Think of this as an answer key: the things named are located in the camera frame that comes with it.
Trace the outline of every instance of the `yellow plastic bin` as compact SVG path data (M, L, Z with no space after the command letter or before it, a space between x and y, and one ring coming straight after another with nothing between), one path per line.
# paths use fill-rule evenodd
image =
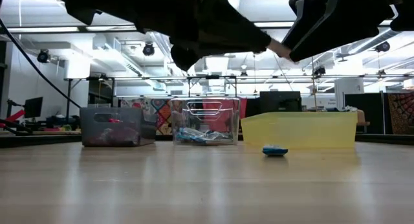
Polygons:
M301 150L354 148L356 123L352 112L265 113L241 120L246 147Z

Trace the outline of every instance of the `black cable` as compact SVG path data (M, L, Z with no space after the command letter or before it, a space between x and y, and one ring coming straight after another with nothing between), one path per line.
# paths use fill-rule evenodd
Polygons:
M279 63L278 59L276 58L276 56L275 56L275 54L273 52L272 52L272 54L273 54L274 59L276 60L276 63L279 66L280 72L282 72L283 77L285 77L285 80L286 80L287 84L289 85L290 89L292 91L294 91L293 88L292 88L292 86L291 86L291 84L290 84L290 82L289 82L289 80L287 80L287 77L286 77L285 73L283 72L282 66L280 66L280 63Z
M6 35L10 38L10 40L14 43L14 45L19 49L19 51L22 53L22 55L26 58L26 60L29 62L29 64L33 67L33 69L38 72L40 77L44 79L53 89L55 89L59 94L61 94L63 97L65 97L69 102L73 103L76 107L80 108L79 104L77 104L75 101L71 100L65 93L63 93L59 88L57 88L41 71L38 69L38 67L33 63L33 61L30 59L28 54L25 52L25 50L20 46L20 44L17 42L17 40L13 37L13 35L8 31L6 25L3 23L3 20L0 18L0 26L6 33Z

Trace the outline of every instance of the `gray plastic bin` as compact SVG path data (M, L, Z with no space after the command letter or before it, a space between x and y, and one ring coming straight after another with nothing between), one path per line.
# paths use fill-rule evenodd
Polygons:
M80 109L84 146L143 146L155 141L157 115L140 108L83 107Z

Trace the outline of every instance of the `blue object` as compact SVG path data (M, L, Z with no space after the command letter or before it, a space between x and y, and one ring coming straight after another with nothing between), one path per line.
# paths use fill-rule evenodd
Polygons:
M284 156L289 150L278 146L265 146L262 152L267 156Z

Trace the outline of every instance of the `computer monitor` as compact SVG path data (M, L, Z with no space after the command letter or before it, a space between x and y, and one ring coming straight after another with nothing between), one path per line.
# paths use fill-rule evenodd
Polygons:
M262 91L260 92L260 113L275 111L302 111L299 91Z
M35 118L41 116L41 106L43 104L43 97L32 98L25 102L25 118Z

